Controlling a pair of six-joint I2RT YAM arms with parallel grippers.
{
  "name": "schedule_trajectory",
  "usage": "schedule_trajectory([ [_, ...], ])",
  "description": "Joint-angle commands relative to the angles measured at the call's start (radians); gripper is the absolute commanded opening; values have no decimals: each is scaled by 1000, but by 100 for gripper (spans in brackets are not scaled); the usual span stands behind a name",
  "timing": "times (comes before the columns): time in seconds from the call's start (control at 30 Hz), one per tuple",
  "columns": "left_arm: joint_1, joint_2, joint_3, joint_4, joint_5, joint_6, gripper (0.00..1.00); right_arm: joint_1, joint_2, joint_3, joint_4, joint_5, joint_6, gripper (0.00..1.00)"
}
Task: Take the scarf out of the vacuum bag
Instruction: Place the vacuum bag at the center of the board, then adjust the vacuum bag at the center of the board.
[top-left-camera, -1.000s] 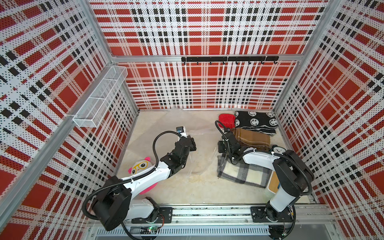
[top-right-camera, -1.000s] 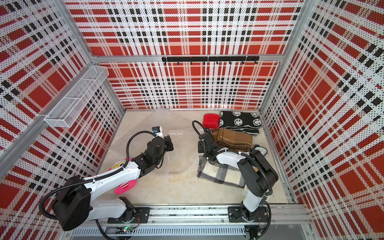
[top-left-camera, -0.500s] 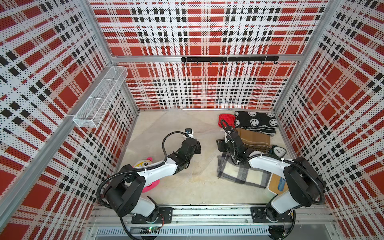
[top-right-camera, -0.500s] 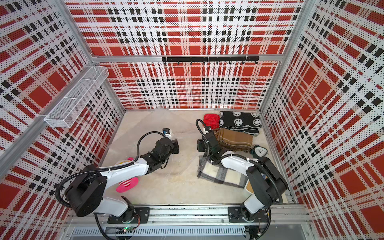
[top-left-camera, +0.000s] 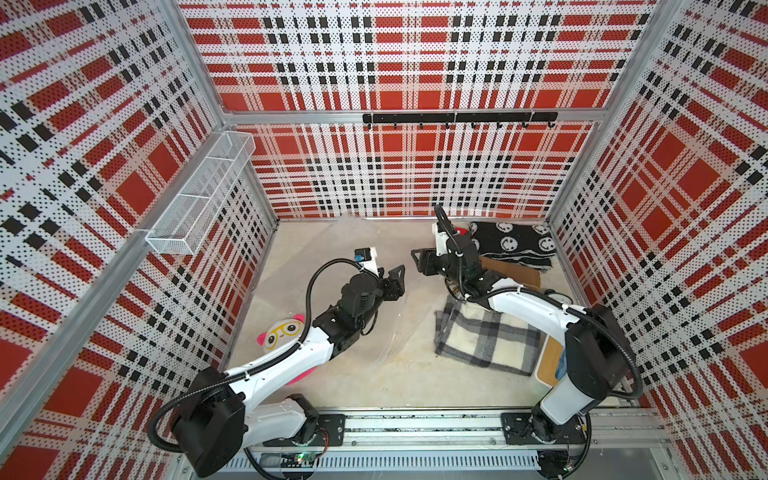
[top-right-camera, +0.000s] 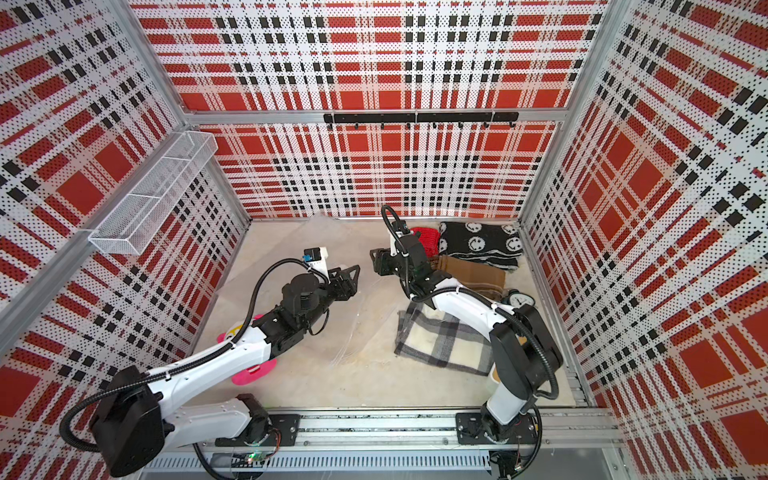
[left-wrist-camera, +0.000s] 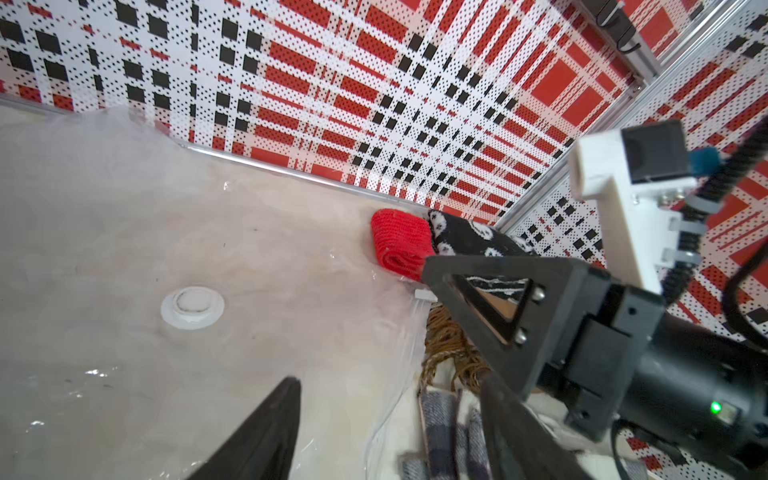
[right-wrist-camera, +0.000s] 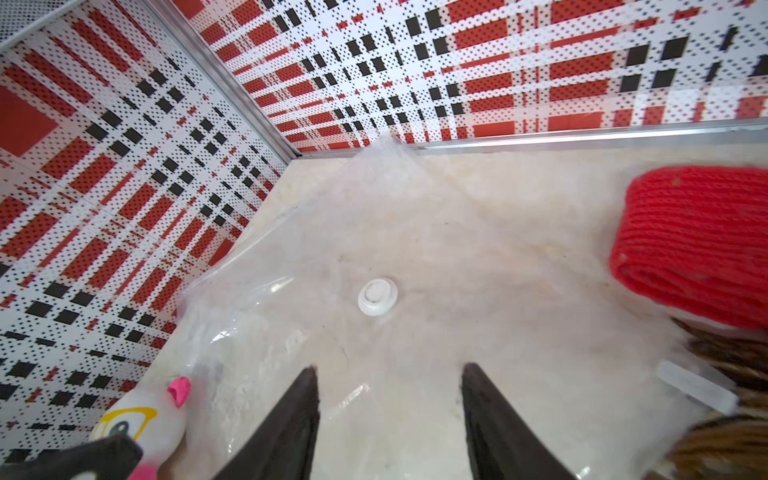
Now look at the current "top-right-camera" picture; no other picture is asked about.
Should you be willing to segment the red knitted scarf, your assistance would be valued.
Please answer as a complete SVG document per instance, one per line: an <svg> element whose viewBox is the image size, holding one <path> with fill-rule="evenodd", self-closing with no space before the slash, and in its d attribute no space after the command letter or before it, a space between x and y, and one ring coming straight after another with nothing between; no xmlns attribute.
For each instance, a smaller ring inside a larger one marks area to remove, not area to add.
<svg viewBox="0 0 768 480"><path fill-rule="evenodd" d="M414 227L411 232L418 237L428 258L434 258L439 255L440 233L435 228Z"/></svg>

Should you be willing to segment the clear plastic vacuum bag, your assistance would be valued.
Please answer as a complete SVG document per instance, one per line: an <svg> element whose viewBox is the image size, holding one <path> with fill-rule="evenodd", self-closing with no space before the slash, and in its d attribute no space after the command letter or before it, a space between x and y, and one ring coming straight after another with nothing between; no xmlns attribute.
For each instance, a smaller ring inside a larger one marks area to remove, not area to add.
<svg viewBox="0 0 768 480"><path fill-rule="evenodd" d="M267 363L297 345L312 327L327 320L333 303L346 302L358 292L361 266L330 268L331 253L350 254L362 244L358 230L345 222L315 216L282 238L261 257L268 261L260 276L253 266L225 284L227 298L247 307L233 336L187 359L187 377L200 370L218 382L241 370Z"/></svg>

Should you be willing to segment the cream grey plaid scarf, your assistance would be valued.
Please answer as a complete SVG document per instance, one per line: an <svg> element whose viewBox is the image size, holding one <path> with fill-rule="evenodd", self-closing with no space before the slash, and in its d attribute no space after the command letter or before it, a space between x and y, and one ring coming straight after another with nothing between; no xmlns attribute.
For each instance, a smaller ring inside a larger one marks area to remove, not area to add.
<svg viewBox="0 0 768 480"><path fill-rule="evenodd" d="M477 376L487 376L494 365L483 335L453 315L414 302L398 312L394 354Z"/></svg>

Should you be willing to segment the brown plaid scarf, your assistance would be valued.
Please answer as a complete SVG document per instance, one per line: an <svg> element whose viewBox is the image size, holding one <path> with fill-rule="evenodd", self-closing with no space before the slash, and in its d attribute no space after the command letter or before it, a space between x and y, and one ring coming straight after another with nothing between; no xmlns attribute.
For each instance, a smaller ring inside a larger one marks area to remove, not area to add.
<svg viewBox="0 0 768 480"><path fill-rule="evenodd" d="M506 275L499 268L450 256L435 257L431 264L491 300L501 300L505 294Z"/></svg>

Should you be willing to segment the black smiley face scarf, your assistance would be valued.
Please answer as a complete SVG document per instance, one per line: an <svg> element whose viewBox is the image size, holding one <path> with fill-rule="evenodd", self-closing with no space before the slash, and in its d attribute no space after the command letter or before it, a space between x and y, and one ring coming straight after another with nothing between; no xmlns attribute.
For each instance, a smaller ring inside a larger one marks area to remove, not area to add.
<svg viewBox="0 0 768 480"><path fill-rule="evenodd" d="M522 256L519 232L512 225L441 222L438 253L502 270L516 270Z"/></svg>

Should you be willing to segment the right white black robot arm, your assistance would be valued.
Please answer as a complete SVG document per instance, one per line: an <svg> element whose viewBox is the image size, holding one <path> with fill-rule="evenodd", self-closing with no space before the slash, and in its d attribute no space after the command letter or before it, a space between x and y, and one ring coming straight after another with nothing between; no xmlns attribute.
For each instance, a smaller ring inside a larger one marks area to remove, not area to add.
<svg viewBox="0 0 768 480"><path fill-rule="evenodd" d="M483 410L496 425L510 424L539 399L559 397L563 356L535 307L495 302L434 269L413 234L371 250L370 258L376 274L399 279L407 298L457 318L489 341L500 384Z"/></svg>

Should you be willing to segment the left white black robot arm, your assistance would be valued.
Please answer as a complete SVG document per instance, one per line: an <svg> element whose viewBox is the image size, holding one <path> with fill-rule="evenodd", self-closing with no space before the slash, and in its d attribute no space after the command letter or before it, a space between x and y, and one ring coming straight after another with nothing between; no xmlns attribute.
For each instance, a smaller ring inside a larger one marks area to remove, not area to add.
<svg viewBox="0 0 768 480"><path fill-rule="evenodd" d="M229 340L146 372L131 366L108 387L73 406L58 432L69 446L96 452L113 477L141 470L161 452L212 437L237 438L250 427L269 430L269 416L250 394L221 404L188 401L236 373L267 363L325 327L330 308L358 290L360 267L325 271L324 262L293 259L303 267L282 288L282 300L260 318L253 294L240 330Z"/></svg>

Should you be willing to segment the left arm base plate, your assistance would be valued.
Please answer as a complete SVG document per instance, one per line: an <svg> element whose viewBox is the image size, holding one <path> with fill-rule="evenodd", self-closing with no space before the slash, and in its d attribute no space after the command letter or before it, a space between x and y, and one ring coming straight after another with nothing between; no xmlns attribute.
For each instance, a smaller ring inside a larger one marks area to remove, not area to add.
<svg viewBox="0 0 768 480"><path fill-rule="evenodd" d="M216 447L286 447L294 446L301 416L298 414L270 414L269 419L253 420L235 438L217 438Z"/></svg>

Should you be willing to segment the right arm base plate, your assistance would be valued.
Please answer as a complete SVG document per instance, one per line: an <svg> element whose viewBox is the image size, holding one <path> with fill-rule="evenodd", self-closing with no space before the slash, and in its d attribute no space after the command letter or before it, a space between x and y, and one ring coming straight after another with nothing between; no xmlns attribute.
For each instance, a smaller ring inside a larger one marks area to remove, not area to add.
<svg viewBox="0 0 768 480"><path fill-rule="evenodd" d="M538 425L530 414L502 425L488 413L465 412L457 413L455 422L460 445L533 445L538 439Z"/></svg>

